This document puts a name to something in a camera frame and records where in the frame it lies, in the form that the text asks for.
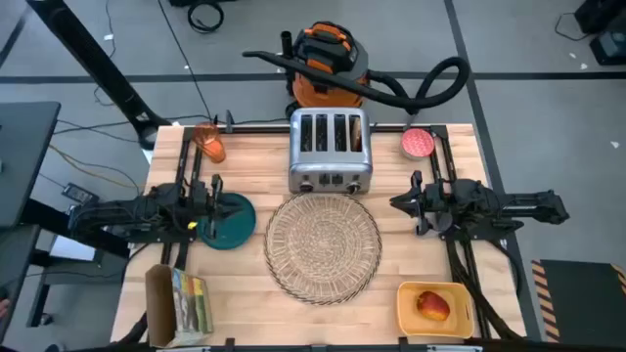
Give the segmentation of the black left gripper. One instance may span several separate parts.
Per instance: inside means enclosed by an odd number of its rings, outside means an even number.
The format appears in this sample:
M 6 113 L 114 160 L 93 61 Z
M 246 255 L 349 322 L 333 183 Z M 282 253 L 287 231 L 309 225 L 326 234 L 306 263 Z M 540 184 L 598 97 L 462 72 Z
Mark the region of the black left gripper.
M 223 191 L 223 180 L 219 174 L 213 174 L 211 177 L 210 188 L 204 188 L 206 192 L 205 202 L 201 209 L 198 219 L 197 233 L 202 241 L 215 240 L 216 235 L 216 219 L 221 215 L 220 197 Z M 226 201 L 223 203 L 223 219 L 231 216 L 239 215 L 244 211 L 243 206 L 239 202 Z

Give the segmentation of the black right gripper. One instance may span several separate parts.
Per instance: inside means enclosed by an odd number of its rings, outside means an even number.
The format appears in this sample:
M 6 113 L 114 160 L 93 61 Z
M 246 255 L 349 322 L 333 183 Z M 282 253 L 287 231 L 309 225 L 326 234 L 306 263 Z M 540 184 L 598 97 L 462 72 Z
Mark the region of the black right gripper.
M 425 218 L 425 215 L 438 212 L 443 207 L 443 185 L 440 180 L 423 186 L 423 175 L 421 171 L 414 171 L 411 179 L 411 195 L 400 195 L 389 200 L 390 205 L 407 214 L 413 214 L 418 219 L 416 227 L 417 235 L 423 236 L 433 226 Z

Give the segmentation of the teal round plate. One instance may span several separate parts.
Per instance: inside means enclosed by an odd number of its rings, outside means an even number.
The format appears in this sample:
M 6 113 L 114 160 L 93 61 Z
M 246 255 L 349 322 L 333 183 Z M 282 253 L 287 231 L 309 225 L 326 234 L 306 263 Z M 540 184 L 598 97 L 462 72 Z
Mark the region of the teal round plate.
M 227 219 L 216 219 L 216 239 L 202 242 L 218 250 L 234 249 L 243 245 L 254 233 L 256 213 L 252 203 L 240 194 L 225 193 L 221 197 L 226 201 L 239 202 L 243 206 L 244 212 Z

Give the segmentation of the orange plastic tumbler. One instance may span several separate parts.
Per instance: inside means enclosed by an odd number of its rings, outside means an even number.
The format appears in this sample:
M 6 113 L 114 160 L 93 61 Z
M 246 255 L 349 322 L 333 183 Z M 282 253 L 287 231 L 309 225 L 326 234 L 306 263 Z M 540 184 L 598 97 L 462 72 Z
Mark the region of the orange plastic tumbler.
M 194 127 L 193 141 L 212 162 L 226 159 L 225 147 L 221 141 L 219 128 L 213 123 L 201 123 Z

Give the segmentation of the brown toast slice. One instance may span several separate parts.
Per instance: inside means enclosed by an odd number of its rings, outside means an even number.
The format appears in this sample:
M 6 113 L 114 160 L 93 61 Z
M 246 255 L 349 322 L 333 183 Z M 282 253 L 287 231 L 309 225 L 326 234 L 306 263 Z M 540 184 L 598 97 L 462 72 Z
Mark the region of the brown toast slice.
M 350 148 L 353 152 L 362 151 L 361 117 L 350 115 Z

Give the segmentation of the panda cereal box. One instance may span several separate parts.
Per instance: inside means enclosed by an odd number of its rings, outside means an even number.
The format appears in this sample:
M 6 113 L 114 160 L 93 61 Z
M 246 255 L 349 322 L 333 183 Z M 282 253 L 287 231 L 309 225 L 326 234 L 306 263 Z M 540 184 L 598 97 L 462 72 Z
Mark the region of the panda cereal box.
M 213 333 L 203 279 L 158 264 L 146 273 L 145 284 L 148 341 L 152 347 L 200 345 Z

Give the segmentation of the red apple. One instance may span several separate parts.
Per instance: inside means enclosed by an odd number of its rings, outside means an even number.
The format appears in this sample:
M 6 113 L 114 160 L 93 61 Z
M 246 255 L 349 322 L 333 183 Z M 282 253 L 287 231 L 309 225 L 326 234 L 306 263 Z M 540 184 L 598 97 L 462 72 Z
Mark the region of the red apple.
M 447 301 L 433 291 L 423 291 L 417 298 L 416 307 L 427 319 L 437 322 L 446 321 L 450 315 Z

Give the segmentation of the silver four-slot toaster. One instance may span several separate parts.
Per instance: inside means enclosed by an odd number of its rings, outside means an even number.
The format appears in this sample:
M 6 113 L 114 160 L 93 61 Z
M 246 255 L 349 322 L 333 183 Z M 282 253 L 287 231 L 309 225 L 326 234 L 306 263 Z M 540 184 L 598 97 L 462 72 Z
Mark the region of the silver four-slot toaster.
M 361 117 L 362 151 L 350 148 L 350 115 Z M 365 194 L 373 178 L 369 117 L 357 108 L 301 108 L 291 114 L 289 190 Z

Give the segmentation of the round woven straw placemat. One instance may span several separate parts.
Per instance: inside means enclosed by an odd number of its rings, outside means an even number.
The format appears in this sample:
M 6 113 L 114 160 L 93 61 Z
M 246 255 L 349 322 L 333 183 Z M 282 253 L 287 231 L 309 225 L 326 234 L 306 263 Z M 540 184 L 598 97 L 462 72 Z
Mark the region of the round woven straw placemat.
M 382 255 L 374 216 L 347 195 L 299 194 L 270 217 L 265 262 L 292 298 L 317 306 L 347 302 L 377 274 Z

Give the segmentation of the yellow plastic bin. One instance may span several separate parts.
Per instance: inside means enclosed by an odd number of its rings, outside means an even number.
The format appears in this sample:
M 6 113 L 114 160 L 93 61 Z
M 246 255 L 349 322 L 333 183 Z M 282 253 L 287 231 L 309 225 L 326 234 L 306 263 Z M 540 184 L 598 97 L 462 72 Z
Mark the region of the yellow plastic bin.
M 417 298 L 427 290 L 447 301 L 450 315 L 446 321 L 427 319 L 418 311 Z M 474 333 L 472 298 L 458 283 L 404 282 L 397 289 L 396 314 L 398 327 L 407 336 L 469 338 Z

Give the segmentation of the orange shop vacuum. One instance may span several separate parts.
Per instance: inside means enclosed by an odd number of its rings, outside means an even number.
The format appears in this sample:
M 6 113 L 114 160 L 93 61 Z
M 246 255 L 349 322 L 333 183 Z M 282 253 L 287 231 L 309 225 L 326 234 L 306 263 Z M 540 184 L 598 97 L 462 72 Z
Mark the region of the orange shop vacuum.
M 296 36 L 287 30 L 280 35 L 285 59 L 344 80 L 368 86 L 369 54 L 344 26 L 314 22 Z M 287 89 L 302 107 L 359 108 L 364 98 L 310 75 L 289 71 Z

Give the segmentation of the black power adapter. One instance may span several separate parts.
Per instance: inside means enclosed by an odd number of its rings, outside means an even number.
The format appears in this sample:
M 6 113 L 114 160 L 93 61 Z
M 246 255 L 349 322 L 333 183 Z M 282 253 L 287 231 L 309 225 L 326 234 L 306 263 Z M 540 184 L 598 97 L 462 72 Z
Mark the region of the black power adapter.
M 94 193 L 91 193 L 73 183 L 67 183 L 64 186 L 62 195 L 81 204 L 98 202 L 100 200 L 100 198 Z

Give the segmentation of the white paper sheet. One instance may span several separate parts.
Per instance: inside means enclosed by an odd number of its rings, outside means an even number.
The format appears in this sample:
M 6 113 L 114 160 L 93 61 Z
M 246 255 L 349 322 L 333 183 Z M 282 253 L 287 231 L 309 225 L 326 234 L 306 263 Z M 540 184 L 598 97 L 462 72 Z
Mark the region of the white paper sheet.
M 63 259 L 93 261 L 96 255 L 96 249 L 63 236 L 55 236 L 50 249 L 50 255 Z

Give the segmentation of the black side stand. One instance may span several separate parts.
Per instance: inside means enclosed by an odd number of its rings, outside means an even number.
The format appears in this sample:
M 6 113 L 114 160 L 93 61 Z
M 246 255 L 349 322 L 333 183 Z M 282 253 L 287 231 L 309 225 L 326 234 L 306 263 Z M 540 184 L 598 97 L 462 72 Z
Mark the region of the black side stand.
M 86 237 L 71 235 L 68 231 L 68 220 L 69 216 L 65 213 L 34 199 L 29 199 L 22 211 L 22 224 L 32 227 L 34 235 L 26 263 L 42 269 L 38 275 L 39 284 L 26 320 L 28 328 L 45 326 L 51 322 L 51 318 L 44 312 L 44 307 L 52 286 L 91 285 L 98 280 L 114 279 L 116 277 L 114 272 L 104 273 L 103 260 L 110 255 L 126 261 L 129 255 L 130 249 L 125 240 L 102 230 Z M 94 257 L 90 260 L 64 258 L 54 256 L 49 251 L 36 249 L 35 245 L 42 230 L 94 248 Z

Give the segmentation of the hazard striped floor mat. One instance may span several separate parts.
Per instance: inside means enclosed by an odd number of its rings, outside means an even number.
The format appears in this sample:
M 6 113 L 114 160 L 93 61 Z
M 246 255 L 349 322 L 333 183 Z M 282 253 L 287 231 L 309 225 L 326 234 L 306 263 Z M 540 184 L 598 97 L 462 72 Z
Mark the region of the hazard striped floor mat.
M 608 263 L 531 262 L 549 342 L 626 349 L 626 270 Z

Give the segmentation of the dark grey desk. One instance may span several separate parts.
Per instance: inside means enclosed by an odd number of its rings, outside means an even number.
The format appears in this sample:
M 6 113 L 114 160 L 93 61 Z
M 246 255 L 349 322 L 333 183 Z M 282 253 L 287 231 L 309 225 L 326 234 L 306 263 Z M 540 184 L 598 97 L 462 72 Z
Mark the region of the dark grey desk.
M 31 193 L 60 109 L 57 102 L 0 103 L 0 230 L 44 225 L 54 211 Z

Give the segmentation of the black floor equipment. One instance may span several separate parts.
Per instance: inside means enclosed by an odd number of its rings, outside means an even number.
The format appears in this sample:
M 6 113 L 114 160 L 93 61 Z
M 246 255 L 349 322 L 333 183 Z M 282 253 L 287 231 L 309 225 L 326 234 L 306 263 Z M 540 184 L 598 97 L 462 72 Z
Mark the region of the black floor equipment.
M 626 66 L 626 0 L 584 0 L 574 18 L 600 66 Z

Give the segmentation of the black aluminium rig frame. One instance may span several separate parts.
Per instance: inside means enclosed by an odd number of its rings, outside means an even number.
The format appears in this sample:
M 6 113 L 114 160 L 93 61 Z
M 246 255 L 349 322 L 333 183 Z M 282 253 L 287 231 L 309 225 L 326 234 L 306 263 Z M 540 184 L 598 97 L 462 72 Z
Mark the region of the black aluminium rig frame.
M 241 126 L 223 134 L 227 158 L 205 162 L 202 176 L 220 174 L 226 188 L 248 197 L 257 212 L 256 230 L 240 249 L 215 250 L 192 244 L 190 272 L 208 283 L 213 333 L 209 352 L 415 352 L 429 337 L 405 337 L 396 321 L 396 293 L 406 281 L 446 282 L 445 245 L 419 238 L 415 223 L 389 199 L 408 189 L 414 170 L 483 180 L 484 168 L 473 129 L 452 124 L 431 158 L 412 161 L 400 153 L 401 129 L 376 127 L 372 136 L 374 178 L 360 202 L 373 215 L 382 240 L 382 259 L 369 286 L 337 305 L 313 306 L 286 295 L 268 270 L 262 239 L 271 214 L 288 198 L 289 132 L 284 125 Z

